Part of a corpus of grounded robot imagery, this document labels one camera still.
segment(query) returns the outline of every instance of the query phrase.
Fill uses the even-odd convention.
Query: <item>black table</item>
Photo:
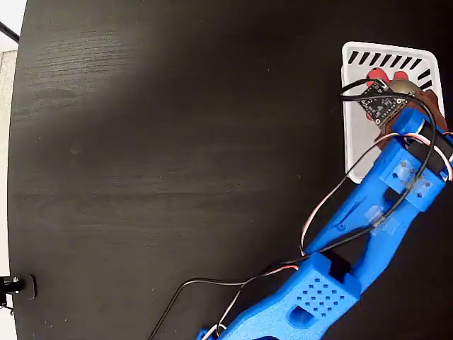
[[[34,273],[39,295],[14,301],[18,338],[146,339],[181,281],[245,278],[296,255],[302,222],[344,172],[343,43],[434,52],[451,112],[447,2],[30,0],[8,226],[12,274]],[[325,339],[449,329],[451,197]],[[231,316],[278,282],[256,283]],[[194,339],[233,294],[188,288],[158,339]]]

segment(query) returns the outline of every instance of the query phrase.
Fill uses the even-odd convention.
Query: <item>white wire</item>
[[[416,138],[416,139],[420,140],[421,142],[423,142],[424,144],[426,144],[427,146],[430,146],[430,144],[431,144],[431,142],[428,138],[426,138],[425,136],[420,135],[418,133],[408,133],[405,136]],[[447,156],[445,156],[445,154],[442,152],[442,150],[437,145],[434,146],[434,150],[439,154],[439,156],[444,161],[445,166],[447,167],[448,180],[453,181],[453,169],[452,169],[452,165],[450,163],[451,161],[448,161]]]
[[[275,269],[274,271],[270,271],[266,274],[263,274],[259,277],[261,278],[264,278],[266,276],[269,276],[269,275],[273,275],[273,274],[276,274],[280,271],[283,271],[285,269],[289,269],[289,268],[293,268],[295,269],[296,271],[299,270],[299,267],[298,266],[295,266],[295,265],[286,265],[286,266],[283,266],[283,267],[280,267],[280,268],[277,268]],[[236,301],[238,300],[239,298],[239,295],[241,294],[241,290],[242,288],[247,285],[248,283],[250,283],[251,281],[255,280],[257,278],[257,276],[254,276],[252,278],[249,278],[238,290],[238,292],[236,293],[236,295],[234,296],[233,300],[231,301],[231,303],[229,304],[229,306],[226,308],[225,310],[225,313],[222,315],[222,317],[220,318],[220,321],[219,321],[219,324],[222,324],[222,322],[225,320],[225,317],[227,317],[229,311],[232,309],[232,307],[234,306],[234,304],[236,303]]]
[[[379,138],[371,147],[376,147],[380,142],[383,142],[384,140],[387,140],[389,138],[392,138],[392,137],[396,137],[396,136],[400,136],[400,134],[396,133],[396,132],[393,132],[393,133],[389,133],[388,135],[385,135],[385,136],[382,136],[381,138]],[[424,144],[426,145],[430,145],[430,141],[428,138],[426,138],[425,136],[422,136],[418,133],[409,133],[407,135],[403,135],[403,136],[406,136],[406,137],[412,137],[414,139],[418,139],[420,140],[421,142],[423,142]],[[448,170],[448,179],[450,181],[453,181],[453,169],[452,169],[452,165],[451,165],[451,162],[453,162],[453,159],[450,159],[450,161],[448,161],[447,157],[445,156],[445,154],[439,149],[439,147],[437,146],[434,146],[434,149],[435,151],[442,157],[442,160],[444,161],[445,163],[445,166],[447,167],[447,170]],[[355,167],[359,162],[356,162],[353,164],[353,166],[351,167],[350,170],[352,170],[353,167]],[[299,245],[299,250],[302,254],[302,256],[305,256],[305,252],[304,252],[304,240],[305,240],[305,235],[306,235],[306,232],[307,230],[309,229],[310,227],[310,224],[311,222],[313,221],[315,215],[317,214],[317,212],[319,211],[319,209],[321,208],[321,206],[341,187],[341,185],[346,181],[346,177],[344,177],[339,184],[337,184],[337,186],[335,188],[333,188],[333,190],[327,194],[327,196],[314,208],[313,212],[310,214],[309,218],[306,220],[306,222],[304,223],[304,226],[302,228],[302,235],[301,235],[301,239],[300,239],[300,245]]]
[[[392,138],[392,137],[396,137],[396,136],[399,136],[398,133],[396,132],[393,132],[393,133],[389,133],[388,135],[385,135],[385,136],[382,136],[381,138],[379,138],[373,145],[372,147],[376,147],[380,142],[383,142],[384,140],[387,140],[389,138]],[[302,228],[302,235],[301,235],[301,239],[300,239],[300,245],[299,245],[299,249],[300,249],[300,252],[302,254],[302,256],[305,256],[305,252],[304,252],[304,239],[305,239],[305,235],[306,235],[306,232],[307,230],[309,229],[310,227],[310,224],[311,222],[313,221],[314,219],[314,216],[317,214],[317,212],[319,211],[319,209],[321,208],[321,206],[341,187],[341,185],[343,183],[345,183],[346,181],[346,177],[344,177],[339,184],[337,184],[337,186],[335,188],[333,188],[333,190],[327,194],[327,196],[314,208],[313,212],[310,214],[309,218],[306,220],[303,228]]]
[[[444,132],[443,135],[451,136],[453,137],[453,132]],[[450,156],[450,163],[453,162],[453,154]]]
[[[223,324],[219,324],[219,327],[223,328],[224,330],[227,329]],[[201,340],[208,340],[210,338],[210,336],[212,335],[212,333],[215,332],[215,330],[217,329],[217,324],[215,324],[214,326],[212,326],[210,328],[209,331],[207,331],[206,335],[204,337],[201,338]]]

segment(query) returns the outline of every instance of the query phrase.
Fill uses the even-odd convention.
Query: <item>blue plastic part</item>
[[[200,333],[198,333],[196,340],[201,340],[203,337],[208,333],[209,329],[202,329]],[[211,335],[207,340],[215,340],[214,336]]]
[[[220,339],[319,339],[360,299],[359,281],[347,274],[340,283],[329,275],[330,267],[329,259],[313,254],[278,292],[239,315]]]
[[[420,111],[407,108],[394,131],[417,132],[426,121]],[[372,225],[393,204],[386,200],[386,192],[404,192],[420,166],[421,162],[399,140],[390,141],[362,183],[310,244],[306,251],[312,256],[278,292],[239,315],[220,340],[320,339],[386,269],[414,218],[426,211],[445,182],[425,169],[402,204],[370,233],[362,258],[344,282],[329,276],[331,263],[317,251],[339,237]]]

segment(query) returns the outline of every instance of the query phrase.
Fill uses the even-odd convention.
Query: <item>electronic chip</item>
[[[391,89],[384,88],[381,84],[373,82],[363,94],[382,94],[389,91],[391,91]],[[359,104],[364,108],[376,125],[381,127],[395,117],[395,115],[406,106],[407,101],[402,98],[387,97],[366,99],[360,101]]]

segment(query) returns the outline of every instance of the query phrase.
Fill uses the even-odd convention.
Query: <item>white plastic container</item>
[[[368,72],[375,67],[382,68],[390,79],[393,79],[395,72],[404,71],[409,76],[409,80],[417,84],[422,90],[433,90],[439,98],[440,112],[445,116],[439,67],[433,53],[367,42],[351,41],[344,44],[343,66],[341,68],[343,86],[365,78]],[[366,88],[367,85],[364,84],[349,90],[345,94],[361,94]],[[358,103],[343,103],[343,115],[347,171],[374,144],[374,140],[379,135],[379,128],[367,119],[363,108]],[[355,183],[362,181],[380,152],[376,147],[351,171],[350,178]]]

